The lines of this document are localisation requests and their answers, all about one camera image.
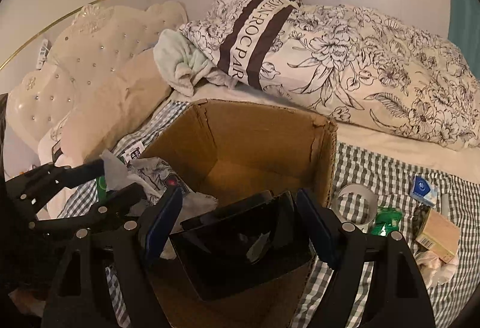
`white cloth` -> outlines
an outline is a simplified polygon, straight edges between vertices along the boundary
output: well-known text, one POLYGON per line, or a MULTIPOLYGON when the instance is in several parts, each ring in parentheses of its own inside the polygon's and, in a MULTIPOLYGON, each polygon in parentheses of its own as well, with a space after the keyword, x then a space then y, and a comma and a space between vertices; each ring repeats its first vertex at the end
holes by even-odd
POLYGON ((203 77, 210 83, 234 88, 237 80, 220 71, 181 33, 165 29, 153 49, 160 75, 181 94, 191 97, 203 77))
MULTIPOLYGON (((141 212, 143 212, 146 205, 155 205, 162 198, 163 193, 167 189, 164 180, 171 173, 174 173, 172 168, 160 158, 135 159, 127 167, 107 150, 103 151, 100 157, 104 163, 107 190, 120 190, 132 183, 138 183, 143 187, 148 202, 145 202, 144 205, 139 203, 142 207, 141 212), (144 178, 136 173, 138 171, 141 171, 144 178)), ((217 199, 211 195, 195 193, 183 182, 182 184, 188 191, 183 191, 182 209, 171 233, 181 231, 181 222, 184 220, 215 210, 218 204, 217 199)), ((175 259, 176 256, 172 243, 168 239, 160 257, 162 259, 175 259)))
POLYGON ((449 263, 443 263, 436 253, 425 251, 416 254, 415 261, 427 289, 449 282, 458 269, 458 254, 449 263))

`small cardboard box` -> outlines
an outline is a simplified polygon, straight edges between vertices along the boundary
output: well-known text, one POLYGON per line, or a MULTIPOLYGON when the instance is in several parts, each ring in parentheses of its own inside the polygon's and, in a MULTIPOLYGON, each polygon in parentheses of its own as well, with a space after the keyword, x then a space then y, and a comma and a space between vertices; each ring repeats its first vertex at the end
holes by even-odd
MULTIPOLYGON (((193 103, 142 154, 166 160, 219 207, 264 190, 313 189, 330 199, 337 125, 311 112, 208 100, 193 103)), ((151 281, 176 328, 282 328, 294 316, 311 263, 242 293, 203 302, 178 259, 160 259, 151 281)))
POLYGON ((442 216, 435 209, 430 209, 421 226, 417 243, 433 251, 445 263, 457 254, 460 228, 442 216))

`crumpled paper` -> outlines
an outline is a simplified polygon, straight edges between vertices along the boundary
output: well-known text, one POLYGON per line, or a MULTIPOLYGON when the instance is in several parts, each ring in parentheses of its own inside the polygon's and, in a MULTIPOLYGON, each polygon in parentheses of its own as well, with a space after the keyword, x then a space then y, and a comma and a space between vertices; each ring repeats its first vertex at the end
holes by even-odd
MULTIPOLYGON (((190 189, 171 166, 160 158, 135 159, 126 166, 107 150, 103 151, 100 157, 103 160, 107 190, 121 190, 132 183, 143 187, 146 200, 141 200, 130 209, 130 214, 135 216, 140 216, 148 206, 155 205, 162 198, 169 180, 174 178, 179 182, 183 192, 183 204, 171 233, 182 230, 182 221, 217 208, 216 198, 190 189)), ((174 259, 176 256, 168 239, 160 257, 174 259)))

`barcode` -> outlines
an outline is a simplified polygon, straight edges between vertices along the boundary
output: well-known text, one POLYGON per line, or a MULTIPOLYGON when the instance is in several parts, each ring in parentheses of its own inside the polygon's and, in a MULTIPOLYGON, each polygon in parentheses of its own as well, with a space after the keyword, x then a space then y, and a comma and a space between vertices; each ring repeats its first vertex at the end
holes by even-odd
POLYGON ((427 239, 426 237, 423 237, 420 241, 419 241, 420 244, 422 244, 422 246, 424 246, 426 249, 430 249, 434 246, 434 242, 427 239))

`teal curtain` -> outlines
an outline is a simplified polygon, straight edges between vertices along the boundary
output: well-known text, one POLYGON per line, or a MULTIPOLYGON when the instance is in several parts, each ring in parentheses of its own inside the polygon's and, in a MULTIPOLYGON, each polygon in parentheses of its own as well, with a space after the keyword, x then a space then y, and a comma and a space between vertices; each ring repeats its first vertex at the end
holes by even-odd
POLYGON ((470 70, 480 79, 480 2, 450 0, 448 39, 457 45, 470 70))

